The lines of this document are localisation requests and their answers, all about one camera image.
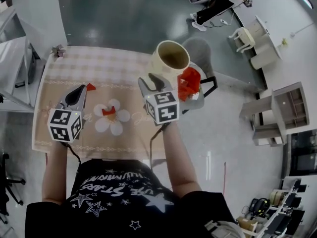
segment gray floor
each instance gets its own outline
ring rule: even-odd
[[[254,197],[268,197],[279,185],[282,148],[255,146],[250,123],[239,119],[242,104],[253,98],[234,87],[220,85],[206,99],[200,110],[181,117],[179,127],[195,166],[203,190],[223,192],[224,163],[226,184],[224,196],[234,217],[241,215]],[[0,113],[0,145],[9,153],[8,172],[26,179],[26,185],[14,188],[25,202],[18,206],[10,198],[7,208],[9,226],[18,237],[24,237],[26,205],[41,200],[45,155],[32,151],[32,115]],[[69,156],[67,164],[67,195],[75,179],[78,161]],[[170,187],[166,164],[154,168],[164,186]]]
[[[192,27],[189,14],[202,5],[188,0],[59,0],[62,21],[70,45],[131,50],[151,54],[163,40],[183,43],[192,36],[206,39],[212,50],[215,71],[264,90],[260,72],[249,59],[251,52],[236,53],[227,37],[240,27],[233,17],[230,26],[208,28],[203,33]],[[232,12],[212,19],[229,24]]]

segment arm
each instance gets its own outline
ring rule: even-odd
[[[194,166],[175,122],[163,131],[163,140],[168,174],[174,193],[183,197],[189,192],[201,190]]]
[[[61,205],[66,200],[67,147],[54,141],[43,184],[42,201]]]

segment black t-shirt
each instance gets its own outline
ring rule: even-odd
[[[61,206],[28,205],[25,237],[210,237],[205,224],[211,220],[234,222],[221,193],[195,191],[180,199],[139,161],[90,160]]]

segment checkered tablecloth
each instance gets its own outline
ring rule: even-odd
[[[86,98],[85,127],[71,146],[81,157],[147,159],[150,138],[157,131],[143,109],[137,79],[145,73],[151,55],[95,47],[70,46],[65,57],[50,57],[38,92],[32,147],[49,152],[52,140],[47,128],[51,108],[76,85],[92,83],[96,91]],[[114,105],[116,117],[103,117],[101,107]],[[153,158],[165,158],[162,136],[153,142]]]

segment white stool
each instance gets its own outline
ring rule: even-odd
[[[246,28],[244,27],[238,28],[237,30],[234,31],[232,35],[229,36],[229,39],[232,39],[236,34],[238,35],[234,38],[234,40],[239,38],[243,43],[243,45],[239,47],[236,50],[236,52],[243,53],[245,50],[249,50],[255,46],[256,42],[254,41],[252,35],[249,33],[249,31]]]

